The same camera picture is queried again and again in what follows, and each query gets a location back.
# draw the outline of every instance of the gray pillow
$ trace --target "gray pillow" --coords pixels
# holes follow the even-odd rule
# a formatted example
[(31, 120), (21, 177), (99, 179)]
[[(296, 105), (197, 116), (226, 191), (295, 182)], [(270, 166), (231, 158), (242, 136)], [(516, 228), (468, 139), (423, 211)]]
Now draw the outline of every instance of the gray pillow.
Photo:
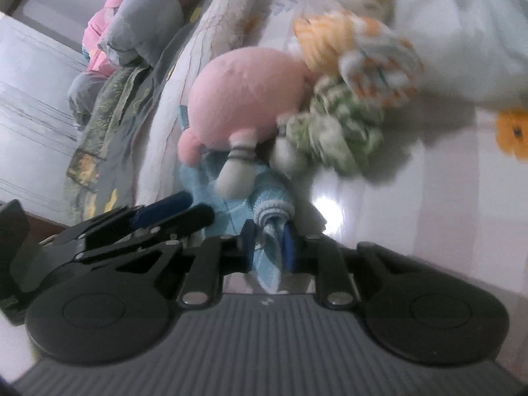
[(154, 67), (182, 26), (178, 0), (123, 0), (98, 46), (114, 65), (141, 57)]

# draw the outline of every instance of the gray striped surface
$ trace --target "gray striped surface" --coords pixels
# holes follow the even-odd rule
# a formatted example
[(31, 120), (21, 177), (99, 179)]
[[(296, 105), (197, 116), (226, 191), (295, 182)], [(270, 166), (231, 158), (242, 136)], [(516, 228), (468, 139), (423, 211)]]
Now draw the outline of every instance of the gray striped surface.
[(351, 313), (311, 295), (224, 295), (182, 316), (140, 357), (81, 369), (40, 361), (15, 384), (24, 396), (514, 396), (493, 362), (413, 365), (370, 340)]

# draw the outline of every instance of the blue towel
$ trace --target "blue towel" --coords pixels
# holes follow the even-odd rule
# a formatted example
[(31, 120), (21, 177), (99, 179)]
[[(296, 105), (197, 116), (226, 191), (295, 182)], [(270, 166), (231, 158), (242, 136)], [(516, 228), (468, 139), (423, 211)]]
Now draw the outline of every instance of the blue towel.
[[(187, 107), (179, 107), (182, 129), (188, 127)], [(238, 235), (244, 222), (253, 219), (260, 228), (252, 273), (267, 293), (279, 290), (282, 271), (282, 235), (284, 224), (295, 213), (294, 199), (287, 180), (263, 162), (255, 164), (257, 177), (253, 192), (244, 201), (220, 198), (215, 182), (227, 160), (227, 152), (206, 151), (195, 168), (180, 167), (180, 182), (190, 192), (194, 204), (209, 204), (215, 211), (214, 223), (205, 228), (204, 237)]]

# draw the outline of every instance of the plush doll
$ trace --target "plush doll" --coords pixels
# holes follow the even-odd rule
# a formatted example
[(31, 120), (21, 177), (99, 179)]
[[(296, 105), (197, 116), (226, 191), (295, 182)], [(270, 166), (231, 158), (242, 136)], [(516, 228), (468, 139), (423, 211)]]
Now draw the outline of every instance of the plush doll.
[(310, 112), (287, 121), (288, 141), (340, 174), (364, 170), (382, 143), (384, 111), (416, 92), (420, 58), (386, 25), (350, 12), (298, 19), (294, 32), (297, 53), (322, 77)]
[[(203, 147), (230, 151), (216, 190), (226, 199), (246, 198), (254, 185), (256, 145), (276, 136), (278, 127), (299, 112), (306, 85), (313, 81), (304, 63), (275, 49), (245, 47), (212, 60), (189, 92), (189, 128), (178, 143), (180, 161), (196, 166)], [(307, 165), (284, 129), (270, 164), (285, 174)]]

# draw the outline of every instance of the plush doll leg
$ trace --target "plush doll leg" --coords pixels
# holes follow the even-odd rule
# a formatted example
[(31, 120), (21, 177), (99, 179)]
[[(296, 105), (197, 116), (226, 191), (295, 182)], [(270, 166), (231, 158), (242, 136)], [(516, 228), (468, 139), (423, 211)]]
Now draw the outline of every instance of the plush doll leg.
[(257, 140), (254, 133), (245, 132), (231, 136), (229, 142), (231, 152), (216, 180), (216, 192), (225, 199), (245, 199), (255, 184)]
[(277, 119), (279, 135), (271, 152), (270, 165), (273, 169), (293, 177), (302, 173), (308, 167), (307, 156), (297, 150), (286, 138), (286, 124), (290, 115), (282, 115)]
[(195, 167), (200, 162), (202, 142), (194, 135), (191, 128), (181, 133), (178, 141), (178, 157), (189, 167)]

